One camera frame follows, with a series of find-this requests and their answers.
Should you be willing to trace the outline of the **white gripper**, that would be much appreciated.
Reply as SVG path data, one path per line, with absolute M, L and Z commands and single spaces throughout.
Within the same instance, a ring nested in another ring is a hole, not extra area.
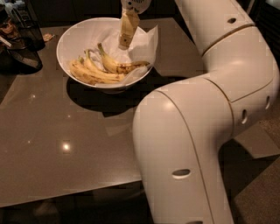
M 119 34 L 119 46 L 126 50 L 134 38 L 140 19 L 138 14 L 145 12 L 151 4 L 151 0 L 121 0 L 122 17 Z

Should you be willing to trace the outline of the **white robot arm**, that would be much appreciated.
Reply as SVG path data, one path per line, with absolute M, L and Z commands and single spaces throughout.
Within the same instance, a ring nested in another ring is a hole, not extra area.
M 234 224 L 221 146 L 277 98 L 279 69 L 236 0 L 174 0 L 205 65 L 138 104 L 133 140 L 155 224 Z

